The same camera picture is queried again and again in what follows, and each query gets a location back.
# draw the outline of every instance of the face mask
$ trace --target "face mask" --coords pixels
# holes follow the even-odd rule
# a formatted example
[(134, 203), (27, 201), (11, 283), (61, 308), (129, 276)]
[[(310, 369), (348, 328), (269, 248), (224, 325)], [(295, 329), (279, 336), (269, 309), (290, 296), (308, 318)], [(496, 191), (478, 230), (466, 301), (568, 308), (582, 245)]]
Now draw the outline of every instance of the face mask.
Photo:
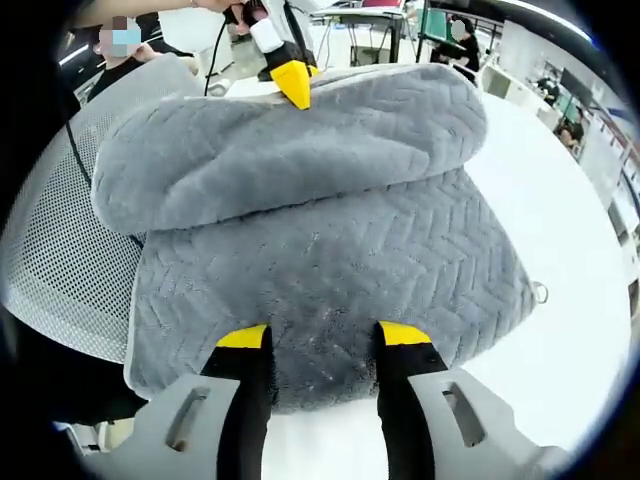
[(135, 20), (127, 19), (126, 30), (102, 30), (101, 50), (113, 57), (129, 57), (135, 53), (142, 42), (140, 27)]

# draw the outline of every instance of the white table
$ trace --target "white table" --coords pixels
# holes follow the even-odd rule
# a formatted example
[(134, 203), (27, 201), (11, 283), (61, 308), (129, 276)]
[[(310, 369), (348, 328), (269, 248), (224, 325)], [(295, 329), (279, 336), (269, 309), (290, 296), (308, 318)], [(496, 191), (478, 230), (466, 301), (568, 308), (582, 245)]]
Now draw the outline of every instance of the white table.
[[(549, 300), (464, 368), (507, 401), (534, 442), (574, 450), (594, 427), (629, 348), (620, 247), (593, 187), (530, 112), (484, 94), (489, 135), (466, 169)], [(386, 479), (375, 400), (273, 416), (267, 479)]]

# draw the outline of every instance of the chevron quilted pattern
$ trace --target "chevron quilted pattern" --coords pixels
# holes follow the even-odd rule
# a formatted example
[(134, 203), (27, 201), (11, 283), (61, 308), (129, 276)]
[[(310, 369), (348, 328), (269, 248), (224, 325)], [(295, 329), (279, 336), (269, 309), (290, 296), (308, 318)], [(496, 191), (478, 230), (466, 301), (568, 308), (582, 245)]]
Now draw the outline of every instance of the chevron quilted pattern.
[[(280, 411), (349, 401), (375, 390), (377, 320), (421, 328), (457, 364), (534, 308), (462, 168), (486, 130), (464, 79), (356, 69), (314, 95), (299, 113), (272, 97), (164, 102), (101, 150), (97, 214), (120, 232), (151, 230), (127, 365), (143, 396), (199, 372), (228, 332), (268, 322)], [(183, 141), (150, 147), (168, 128)]]

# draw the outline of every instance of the gray blanket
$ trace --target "gray blanket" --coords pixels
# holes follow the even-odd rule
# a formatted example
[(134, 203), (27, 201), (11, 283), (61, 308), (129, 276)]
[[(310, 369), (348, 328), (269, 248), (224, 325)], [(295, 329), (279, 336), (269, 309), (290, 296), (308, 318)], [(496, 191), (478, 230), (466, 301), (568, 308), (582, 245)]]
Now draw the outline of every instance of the gray blanket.
[(324, 74), (308, 111), (272, 95), (136, 112), (92, 192), (109, 228), (148, 232), (130, 385), (150, 397), (265, 322), (280, 411), (371, 395), (377, 320), (421, 328), (449, 364), (491, 347), (534, 296), (462, 168), (485, 133), (474, 88), (433, 65)]

